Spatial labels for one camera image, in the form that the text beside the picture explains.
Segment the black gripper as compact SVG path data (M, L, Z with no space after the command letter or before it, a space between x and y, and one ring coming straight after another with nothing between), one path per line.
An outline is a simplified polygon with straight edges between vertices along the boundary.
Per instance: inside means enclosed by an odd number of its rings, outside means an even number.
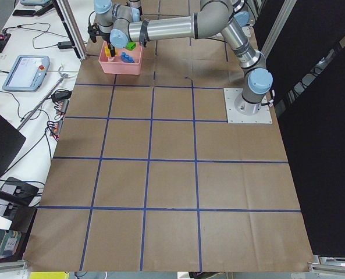
M109 36L110 36L109 33L105 33L103 31L101 31L100 27L97 23L89 25L87 27L87 32L88 32L91 40L96 40L97 37L101 37L103 40L108 40Z
M109 51L111 52L111 57L115 57L116 56L115 47L110 42L107 43L107 46L109 48Z

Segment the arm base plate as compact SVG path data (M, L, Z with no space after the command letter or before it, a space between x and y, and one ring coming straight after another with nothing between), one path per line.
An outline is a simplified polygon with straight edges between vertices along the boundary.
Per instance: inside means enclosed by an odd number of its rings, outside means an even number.
M224 88L227 122L229 124L272 124L269 105L251 104L242 97L242 88Z

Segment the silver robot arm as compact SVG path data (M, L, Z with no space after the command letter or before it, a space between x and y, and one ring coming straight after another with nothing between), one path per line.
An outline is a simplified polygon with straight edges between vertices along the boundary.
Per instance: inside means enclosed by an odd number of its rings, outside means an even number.
M161 20L135 21L134 8L124 5L108 5L104 16L98 16L101 30L109 25L109 42L117 48L125 48L130 42L145 47L149 41L175 38L208 39L217 33L223 36L240 62L244 72L244 87L236 98L234 107L244 115L254 115L265 105L263 98L270 93L273 76L266 69L262 52L254 49L236 19L231 1L201 1L200 11L191 16Z
M141 1L127 1L125 5L112 1L94 1L97 22L88 22L87 32L93 43L97 37L123 48L131 42L129 24L139 22L143 14Z

